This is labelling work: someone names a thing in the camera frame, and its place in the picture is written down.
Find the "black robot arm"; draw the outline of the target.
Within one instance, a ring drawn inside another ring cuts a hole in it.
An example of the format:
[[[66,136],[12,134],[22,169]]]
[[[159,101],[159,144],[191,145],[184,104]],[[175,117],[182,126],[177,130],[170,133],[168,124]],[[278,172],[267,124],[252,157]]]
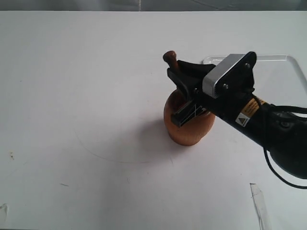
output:
[[[171,59],[168,77],[185,102],[171,114],[184,127],[211,112],[263,147],[266,162],[275,163],[300,179],[307,177],[307,110],[276,106],[254,94],[253,68],[257,56],[229,55],[219,64],[193,64]]]

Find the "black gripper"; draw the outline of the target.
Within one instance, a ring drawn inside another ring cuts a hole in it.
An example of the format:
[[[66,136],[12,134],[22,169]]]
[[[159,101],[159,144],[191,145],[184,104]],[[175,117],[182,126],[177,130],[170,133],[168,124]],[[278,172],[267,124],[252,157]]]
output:
[[[216,67],[215,64],[195,64],[178,60],[179,70],[167,69],[167,76],[176,85],[174,107],[170,121],[182,127],[206,112],[219,117],[232,127],[258,127],[259,105],[254,99],[254,81],[238,84],[234,90],[212,98],[198,88],[200,81]]]

